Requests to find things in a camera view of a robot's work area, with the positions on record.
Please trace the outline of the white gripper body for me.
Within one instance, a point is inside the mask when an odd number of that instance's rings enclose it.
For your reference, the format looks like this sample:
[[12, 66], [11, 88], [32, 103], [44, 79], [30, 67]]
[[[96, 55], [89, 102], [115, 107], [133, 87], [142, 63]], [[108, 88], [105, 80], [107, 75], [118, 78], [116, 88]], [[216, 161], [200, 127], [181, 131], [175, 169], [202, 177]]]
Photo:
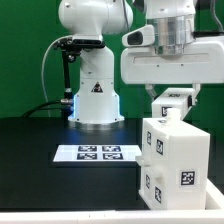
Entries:
[[198, 38], [179, 55], [127, 48], [121, 54], [121, 77], [127, 84], [224, 83], [224, 36]]

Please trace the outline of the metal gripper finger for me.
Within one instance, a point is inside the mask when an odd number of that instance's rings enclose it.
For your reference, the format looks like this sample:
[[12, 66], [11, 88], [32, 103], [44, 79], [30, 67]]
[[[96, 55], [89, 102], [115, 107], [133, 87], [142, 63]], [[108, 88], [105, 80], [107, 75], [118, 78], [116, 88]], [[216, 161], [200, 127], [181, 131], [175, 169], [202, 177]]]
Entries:
[[156, 91], [154, 89], [154, 86], [151, 85], [151, 84], [146, 84], [145, 85], [145, 89], [146, 89], [148, 95], [151, 97], [151, 99], [155, 100], [156, 97], [157, 97], [157, 93], [156, 93]]
[[195, 106], [197, 104], [197, 95], [201, 90], [200, 84], [193, 84], [191, 94], [188, 97], [188, 106]]

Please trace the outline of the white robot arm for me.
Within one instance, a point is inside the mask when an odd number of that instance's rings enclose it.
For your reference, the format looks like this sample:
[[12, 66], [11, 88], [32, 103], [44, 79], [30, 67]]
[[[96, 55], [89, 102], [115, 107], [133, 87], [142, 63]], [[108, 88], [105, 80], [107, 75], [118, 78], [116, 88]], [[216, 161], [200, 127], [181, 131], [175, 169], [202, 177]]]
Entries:
[[114, 55], [105, 34], [123, 35], [121, 77], [127, 84], [224, 83], [224, 35], [194, 31], [197, 0], [133, 0], [146, 24], [132, 32], [125, 0], [61, 0], [59, 19], [71, 32], [68, 59], [81, 58], [80, 89], [70, 121], [110, 126], [124, 120], [114, 91]]

